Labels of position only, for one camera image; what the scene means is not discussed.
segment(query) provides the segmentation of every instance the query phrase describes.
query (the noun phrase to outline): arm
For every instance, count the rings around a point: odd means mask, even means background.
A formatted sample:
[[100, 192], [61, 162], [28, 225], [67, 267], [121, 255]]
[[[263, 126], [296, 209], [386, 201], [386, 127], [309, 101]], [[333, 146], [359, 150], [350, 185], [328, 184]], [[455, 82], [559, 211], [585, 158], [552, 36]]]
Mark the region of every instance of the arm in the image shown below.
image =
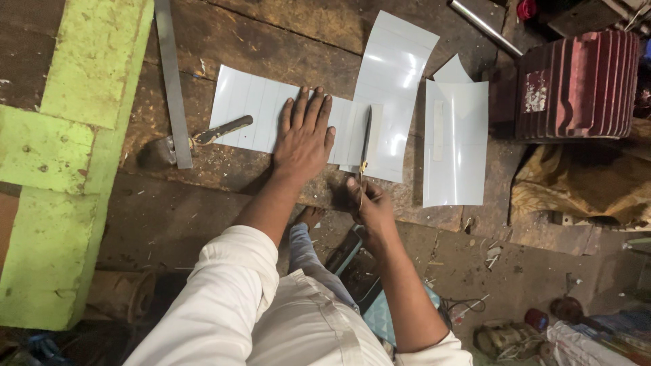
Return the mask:
[[274, 170], [234, 226], [208, 243], [187, 285], [125, 365], [245, 365], [251, 332], [278, 285], [278, 244], [303, 185], [325, 166], [335, 140], [332, 98], [308, 89], [281, 111]]
[[335, 128], [327, 128], [332, 97], [324, 97], [323, 88], [318, 87], [308, 106], [307, 91], [307, 87], [301, 89], [293, 115], [294, 101], [290, 98], [285, 103], [271, 178], [234, 223], [264, 232], [276, 247], [301, 188], [326, 167], [335, 142]]
[[[362, 183], [363, 195], [354, 178], [349, 178], [346, 185], [355, 203], [353, 218], [366, 227], [368, 238], [365, 246], [378, 261], [380, 281], [393, 320], [397, 352], [413, 353], [438, 344], [449, 331], [427, 296], [400, 241], [391, 199], [371, 182]], [[361, 210], [357, 211], [360, 197], [364, 201]]]

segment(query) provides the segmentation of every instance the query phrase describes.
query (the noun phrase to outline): paper strip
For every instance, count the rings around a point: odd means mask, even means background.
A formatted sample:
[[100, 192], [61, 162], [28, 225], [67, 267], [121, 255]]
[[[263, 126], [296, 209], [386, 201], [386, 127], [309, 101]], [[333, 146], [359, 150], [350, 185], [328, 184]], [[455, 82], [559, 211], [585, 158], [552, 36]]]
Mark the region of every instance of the paper strip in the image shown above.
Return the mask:
[[463, 65], [461, 65], [461, 60], [459, 60], [459, 54], [454, 55], [450, 61], [446, 62], [443, 67], [441, 67], [434, 74], [434, 81], [439, 83], [472, 83], [473, 80], [465, 72]]
[[355, 87], [356, 102], [383, 105], [375, 156], [365, 175], [402, 182], [409, 125], [425, 63], [439, 37], [380, 11]]
[[[265, 79], [221, 65], [217, 79], [210, 128], [245, 115], [253, 124], [215, 140], [215, 143], [273, 152], [281, 109], [287, 98], [296, 98], [299, 87]], [[333, 97], [329, 126], [337, 129], [329, 163], [359, 165], [370, 103]], [[377, 125], [381, 125], [381, 115]]]
[[[443, 152], [434, 161], [434, 106], [443, 104]], [[423, 207], [484, 202], [488, 82], [426, 80]]]

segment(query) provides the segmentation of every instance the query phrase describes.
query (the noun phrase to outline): green painted beam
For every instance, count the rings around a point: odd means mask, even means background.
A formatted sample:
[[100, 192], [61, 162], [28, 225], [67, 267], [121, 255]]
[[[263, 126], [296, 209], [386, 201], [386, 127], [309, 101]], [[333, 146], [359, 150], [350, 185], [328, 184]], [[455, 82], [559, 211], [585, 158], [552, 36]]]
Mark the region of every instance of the green painted beam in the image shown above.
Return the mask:
[[23, 186], [0, 326], [83, 314], [153, 15], [153, 0], [67, 0], [40, 113], [0, 106], [0, 180]]
[[86, 124], [0, 105], [0, 180], [82, 193], [93, 139]]
[[98, 199], [23, 187], [0, 277], [0, 324], [71, 325]]
[[114, 130], [152, 16], [152, 0], [67, 0], [40, 112]]

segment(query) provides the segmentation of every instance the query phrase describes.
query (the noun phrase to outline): steel rod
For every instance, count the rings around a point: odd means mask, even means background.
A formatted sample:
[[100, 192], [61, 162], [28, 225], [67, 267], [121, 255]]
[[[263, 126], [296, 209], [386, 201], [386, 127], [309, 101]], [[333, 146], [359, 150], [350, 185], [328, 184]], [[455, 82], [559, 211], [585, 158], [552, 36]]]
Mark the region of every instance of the steel rod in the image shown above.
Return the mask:
[[457, 0], [452, 0], [449, 3], [450, 7], [461, 14], [467, 21], [475, 25], [482, 32], [486, 33], [498, 46], [502, 47], [506, 52], [508, 52], [511, 57], [517, 59], [522, 57], [523, 53], [518, 48], [513, 46], [511, 42], [507, 41], [501, 34], [499, 34], [495, 29], [491, 28], [490, 25], [486, 24], [485, 21], [481, 20], [475, 13], [471, 12], [459, 3]]

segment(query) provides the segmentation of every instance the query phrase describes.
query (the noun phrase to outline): bare foot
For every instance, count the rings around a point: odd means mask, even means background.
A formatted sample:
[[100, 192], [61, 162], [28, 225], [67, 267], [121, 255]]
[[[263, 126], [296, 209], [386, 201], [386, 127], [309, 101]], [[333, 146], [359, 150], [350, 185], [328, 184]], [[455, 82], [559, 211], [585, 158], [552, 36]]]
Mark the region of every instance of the bare foot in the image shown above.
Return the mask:
[[307, 206], [296, 218], [294, 225], [304, 222], [307, 224], [307, 231], [309, 232], [319, 221], [321, 221], [325, 213], [325, 208]]

